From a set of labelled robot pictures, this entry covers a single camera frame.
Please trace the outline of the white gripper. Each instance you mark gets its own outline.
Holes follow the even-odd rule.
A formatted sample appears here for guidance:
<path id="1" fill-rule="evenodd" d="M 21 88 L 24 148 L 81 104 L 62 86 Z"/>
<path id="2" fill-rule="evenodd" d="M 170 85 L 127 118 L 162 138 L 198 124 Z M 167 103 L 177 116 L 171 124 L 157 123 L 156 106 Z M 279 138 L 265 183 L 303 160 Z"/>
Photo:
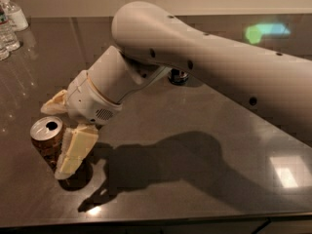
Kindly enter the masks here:
<path id="1" fill-rule="evenodd" d="M 121 109 L 121 104 L 110 102 L 97 91 L 86 70 L 78 74 L 67 90 L 59 91 L 42 105 L 40 111 L 44 114 L 67 112 L 71 119 L 81 123 L 75 129 L 65 129 L 55 171 L 57 180 L 76 173 L 98 141 L 95 125 L 106 125 Z"/>

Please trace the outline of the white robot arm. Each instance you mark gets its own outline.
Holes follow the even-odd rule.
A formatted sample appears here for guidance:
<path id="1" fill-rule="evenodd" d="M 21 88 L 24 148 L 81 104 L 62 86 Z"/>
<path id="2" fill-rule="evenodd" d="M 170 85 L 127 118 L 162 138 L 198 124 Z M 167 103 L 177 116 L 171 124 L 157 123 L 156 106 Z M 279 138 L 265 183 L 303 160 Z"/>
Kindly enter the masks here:
<path id="1" fill-rule="evenodd" d="M 312 142 L 311 60 L 206 34 L 147 2 L 121 7 L 111 31 L 113 45 L 41 108 L 48 115 L 65 113 L 78 124 L 64 132 L 56 179 L 75 174 L 98 141 L 99 128 L 129 95 L 172 68 Z"/>

